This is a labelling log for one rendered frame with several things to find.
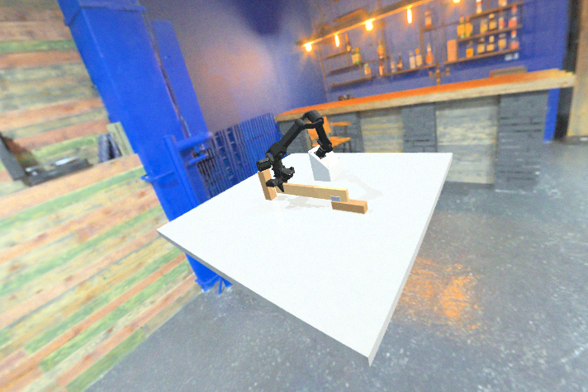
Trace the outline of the long light-wood rail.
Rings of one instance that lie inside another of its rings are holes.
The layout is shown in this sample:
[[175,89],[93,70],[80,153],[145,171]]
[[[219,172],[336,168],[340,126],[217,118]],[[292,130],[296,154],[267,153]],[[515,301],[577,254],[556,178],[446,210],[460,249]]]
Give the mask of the long light-wood rail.
[[[331,200],[332,196],[340,197],[340,201],[349,202],[349,190],[336,187],[319,187],[311,185],[301,185],[293,183],[283,183],[284,192],[275,186],[276,193],[288,194],[294,196],[305,196],[324,200]],[[332,201],[332,200],[331,200]]]

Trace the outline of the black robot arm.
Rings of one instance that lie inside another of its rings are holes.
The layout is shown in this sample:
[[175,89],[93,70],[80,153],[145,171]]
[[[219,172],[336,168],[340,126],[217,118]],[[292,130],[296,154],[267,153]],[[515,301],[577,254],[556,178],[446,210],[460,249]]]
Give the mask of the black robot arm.
[[[308,118],[311,123],[305,123],[303,121],[305,118]],[[331,141],[327,138],[325,133],[323,126],[324,123],[325,120],[323,116],[316,109],[305,112],[301,117],[295,120],[295,123],[288,130],[288,132],[268,149],[268,151],[265,153],[266,158],[256,162],[258,170],[262,172],[271,168],[272,166],[281,166],[282,158],[287,152],[287,147],[304,129],[316,130],[319,136],[317,143],[320,145],[320,147],[314,152],[314,154],[320,159],[326,157],[326,153],[331,152],[333,148]],[[283,166],[283,169],[279,168],[278,170],[278,176],[284,177],[287,180],[293,177],[293,173],[295,173],[294,167],[286,168]]]

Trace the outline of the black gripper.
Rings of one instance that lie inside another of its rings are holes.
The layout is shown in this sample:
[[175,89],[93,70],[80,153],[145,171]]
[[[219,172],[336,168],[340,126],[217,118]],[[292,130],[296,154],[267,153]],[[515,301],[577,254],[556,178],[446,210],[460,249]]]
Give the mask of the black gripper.
[[271,168],[274,171],[273,177],[275,177],[275,179],[269,179],[268,181],[266,181],[266,187],[277,186],[282,192],[284,192],[283,183],[287,183],[287,179],[284,177],[278,176],[278,170],[279,170],[279,168],[283,169],[283,166],[285,166],[285,165]]

